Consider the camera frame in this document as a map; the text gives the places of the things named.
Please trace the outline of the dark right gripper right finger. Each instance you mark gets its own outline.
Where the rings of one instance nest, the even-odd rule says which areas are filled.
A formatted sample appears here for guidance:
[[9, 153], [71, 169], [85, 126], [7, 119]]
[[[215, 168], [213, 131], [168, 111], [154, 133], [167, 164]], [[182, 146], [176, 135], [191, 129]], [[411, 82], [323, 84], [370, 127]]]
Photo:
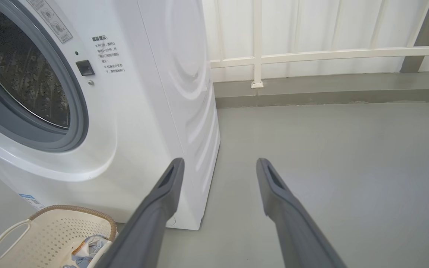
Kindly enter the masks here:
[[286, 268], [344, 268], [345, 263], [268, 159], [256, 173], [264, 213], [274, 222]]

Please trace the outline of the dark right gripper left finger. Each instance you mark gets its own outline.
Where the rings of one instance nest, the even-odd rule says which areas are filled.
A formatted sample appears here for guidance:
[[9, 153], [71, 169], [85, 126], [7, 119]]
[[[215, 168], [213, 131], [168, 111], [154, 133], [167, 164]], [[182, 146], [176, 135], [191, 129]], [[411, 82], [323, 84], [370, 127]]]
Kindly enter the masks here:
[[175, 158], [96, 268], [156, 268], [168, 220], [177, 212], [185, 161]]

